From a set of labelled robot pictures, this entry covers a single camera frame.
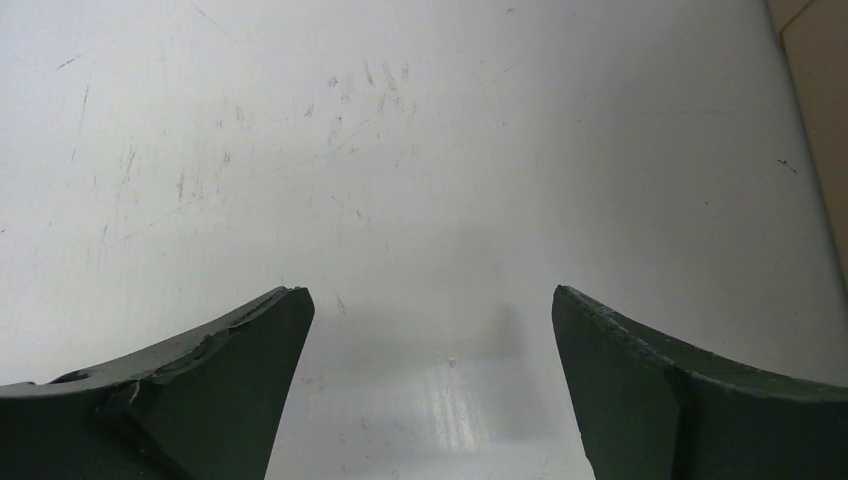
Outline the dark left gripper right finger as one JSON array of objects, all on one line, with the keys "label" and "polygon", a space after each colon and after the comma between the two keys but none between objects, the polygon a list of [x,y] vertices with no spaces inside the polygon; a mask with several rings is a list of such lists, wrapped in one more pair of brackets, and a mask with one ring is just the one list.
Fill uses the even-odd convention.
[{"label": "dark left gripper right finger", "polygon": [[599,479],[843,479],[847,391],[760,370],[560,286],[552,325]]}]

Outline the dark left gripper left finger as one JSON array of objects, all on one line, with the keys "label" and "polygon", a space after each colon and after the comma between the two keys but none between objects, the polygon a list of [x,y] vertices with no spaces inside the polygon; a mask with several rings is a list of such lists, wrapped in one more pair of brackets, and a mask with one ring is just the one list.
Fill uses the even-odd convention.
[{"label": "dark left gripper left finger", "polygon": [[45,383],[1,389],[5,479],[261,479],[315,314],[275,288]]}]

